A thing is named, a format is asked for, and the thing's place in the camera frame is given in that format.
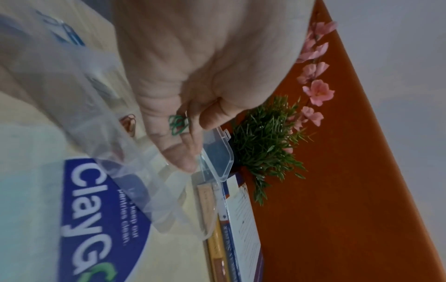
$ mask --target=green plant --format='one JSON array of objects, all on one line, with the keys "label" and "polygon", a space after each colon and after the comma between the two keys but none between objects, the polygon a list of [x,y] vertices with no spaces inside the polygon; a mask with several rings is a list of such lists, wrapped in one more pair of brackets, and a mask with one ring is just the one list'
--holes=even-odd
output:
[{"label": "green plant", "polygon": [[[303,163],[295,160],[292,148],[299,141],[306,141],[304,130],[293,132],[293,118],[298,103],[288,105],[287,96],[269,98],[259,107],[249,110],[244,120],[234,128],[234,149],[240,163],[254,176],[254,199],[263,205],[267,199],[265,188],[270,186],[265,176],[275,176],[281,181],[287,171],[306,171]],[[295,172],[299,178],[305,177]]]}]

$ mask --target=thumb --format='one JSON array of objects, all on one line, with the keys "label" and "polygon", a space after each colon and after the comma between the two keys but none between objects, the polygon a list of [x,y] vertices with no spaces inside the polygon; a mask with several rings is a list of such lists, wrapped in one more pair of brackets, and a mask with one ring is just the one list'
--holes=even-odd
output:
[{"label": "thumb", "polygon": [[243,110],[245,109],[219,98],[200,114],[200,125],[205,130],[211,130],[235,118]]}]

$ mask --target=stack of books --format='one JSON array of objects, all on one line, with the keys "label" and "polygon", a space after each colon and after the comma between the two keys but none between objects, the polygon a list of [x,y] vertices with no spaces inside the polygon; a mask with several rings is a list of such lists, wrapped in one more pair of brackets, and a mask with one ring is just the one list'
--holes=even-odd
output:
[{"label": "stack of books", "polygon": [[202,205],[204,198],[209,197],[210,187],[216,197],[219,219],[207,240],[213,281],[262,281],[264,260],[243,177],[236,173],[222,185],[208,184],[207,193],[200,193]]}]

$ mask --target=white wall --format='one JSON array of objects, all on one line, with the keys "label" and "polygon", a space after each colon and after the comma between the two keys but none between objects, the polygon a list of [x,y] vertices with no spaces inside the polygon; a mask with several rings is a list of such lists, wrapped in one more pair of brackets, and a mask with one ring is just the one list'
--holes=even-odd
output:
[{"label": "white wall", "polygon": [[325,0],[446,265],[446,0]]}]

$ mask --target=hand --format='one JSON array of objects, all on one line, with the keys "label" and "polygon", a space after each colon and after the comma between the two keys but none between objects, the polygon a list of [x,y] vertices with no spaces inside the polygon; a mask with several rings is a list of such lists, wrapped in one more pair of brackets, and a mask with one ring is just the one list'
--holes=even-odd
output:
[{"label": "hand", "polygon": [[[147,134],[193,172],[210,130],[272,94],[295,63],[314,0],[115,0],[126,76]],[[173,136],[169,116],[187,115]]]}]

